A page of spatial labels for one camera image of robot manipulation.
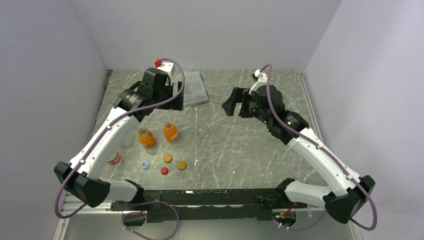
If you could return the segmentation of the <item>orange juice bottle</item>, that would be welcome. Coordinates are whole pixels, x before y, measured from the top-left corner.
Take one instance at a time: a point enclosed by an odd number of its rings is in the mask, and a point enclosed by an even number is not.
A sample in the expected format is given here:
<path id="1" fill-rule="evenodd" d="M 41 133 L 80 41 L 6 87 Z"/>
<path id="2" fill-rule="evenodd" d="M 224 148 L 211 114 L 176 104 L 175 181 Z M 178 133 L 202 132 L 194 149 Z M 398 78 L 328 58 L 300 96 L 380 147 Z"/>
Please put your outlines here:
<path id="1" fill-rule="evenodd" d="M 168 142 L 174 142 L 179 136 L 177 127 L 170 121 L 164 124 L 163 134 Z"/>
<path id="2" fill-rule="evenodd" d="M 145 149 L 151 149 L 156 145 L 156 139 L 154 135 L 146 128 L 139 129 L 138 140 Z"/>

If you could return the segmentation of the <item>orange bottle cap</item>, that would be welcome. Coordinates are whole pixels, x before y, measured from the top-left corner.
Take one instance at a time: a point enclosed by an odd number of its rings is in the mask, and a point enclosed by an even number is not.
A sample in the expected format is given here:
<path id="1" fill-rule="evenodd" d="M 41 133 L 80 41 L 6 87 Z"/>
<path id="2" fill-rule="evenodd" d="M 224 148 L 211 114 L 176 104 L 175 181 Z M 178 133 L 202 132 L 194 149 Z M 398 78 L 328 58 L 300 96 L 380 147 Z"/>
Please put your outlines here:
<path id="1" fill-rule="evenodd" d="M 167 153 L 163 156 L 163 161 L 165 163 L 170 163 L 172 160 L 173 160 L 173 156 L 169 153 Z"/>
<path id="2" fill-rule="evenodd" d="M 187 168 L 187 163 L 185 161 L 179 161 L 177 163 L 177 168 L 179 170 L 185 170 Z"/>

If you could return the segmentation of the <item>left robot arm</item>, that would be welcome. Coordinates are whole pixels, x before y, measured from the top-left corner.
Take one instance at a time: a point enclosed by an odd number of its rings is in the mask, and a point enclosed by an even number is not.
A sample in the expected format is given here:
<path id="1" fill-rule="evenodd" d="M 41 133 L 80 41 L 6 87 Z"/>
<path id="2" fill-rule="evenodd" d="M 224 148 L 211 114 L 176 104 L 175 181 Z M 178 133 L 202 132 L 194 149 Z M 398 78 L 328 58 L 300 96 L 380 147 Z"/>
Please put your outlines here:
<path id="1" fill-rule="evenodd" d="M 122 141 L 154 109 L 181 111 L 184 105 L 182 82 L 174 95 L 171 76 L 175 65 L 165 62 L 144 71 L 142 80 L 123 90 L 109 111 L 104 123 L 88 144 L 69 162 L 60 161 L 54 173 L 66 191 L 94 208 L 104 201 L 122 201 L 131 210 L 144 203 L 144 189 L 131 180 L 102 179 L 107 162 Z"/>

